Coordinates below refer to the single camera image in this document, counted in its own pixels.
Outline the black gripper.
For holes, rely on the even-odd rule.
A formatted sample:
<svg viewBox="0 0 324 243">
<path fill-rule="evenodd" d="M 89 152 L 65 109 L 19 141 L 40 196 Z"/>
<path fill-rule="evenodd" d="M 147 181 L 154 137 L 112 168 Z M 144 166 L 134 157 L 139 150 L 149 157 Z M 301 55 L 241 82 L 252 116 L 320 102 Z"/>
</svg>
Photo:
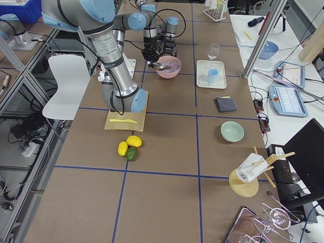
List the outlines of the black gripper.
<svg viewBox="0 0 324 243">
<path fill-rule="evenodd" d="M 154 64 L 160 58 L 160 53 L 155 48 L 145 48 L 141 51 L 143 58 L 148 61 L 148 66 L 153 68 Z"/>
<path fill-rule="evenodd" d="M 163 52 L 161 53 L 161 55 L 177 56 L 177 50 L 175 50 L 175 47 L 176 47 L 176 43 L 174 38 L 164 37 Z"/>
</svg>

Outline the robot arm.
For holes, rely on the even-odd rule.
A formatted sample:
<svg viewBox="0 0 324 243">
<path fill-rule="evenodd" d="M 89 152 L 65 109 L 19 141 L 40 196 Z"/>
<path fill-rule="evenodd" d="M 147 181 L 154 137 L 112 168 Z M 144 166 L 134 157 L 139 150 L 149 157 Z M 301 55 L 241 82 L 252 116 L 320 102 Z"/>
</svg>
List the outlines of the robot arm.
<svg viewBox="0 0 324 243">
<path fill-rule="evenodd" d="M 156 22 L 158 13 L 154 4 L 136 1 L 136 6 L 139 11 L 128 17 L 127 24 L 131 30 L 143 31 L 144 49 L 141 52 L 144 59 L 153 63 L 164 55 L 176 57 L 175 38 L 179 23 L 178 18 L 169 17 L 166 22 L 158 25 Z"/>
<path fill-rule="evenodd" d="M 132 80 L 113 28 L 143 30 L 154 23 L 155 11 L 155 5 L 143 3 L 139 12 L 117 15 L 113 1 L 42 1 L 46 25 L 69 32 L 81 30 L 91 39 L 110 77 L 110 81 L 102 84 L 103 99 L 110 109 L 122 113 L 142 112 L 147 96 Z"/>
</svg>

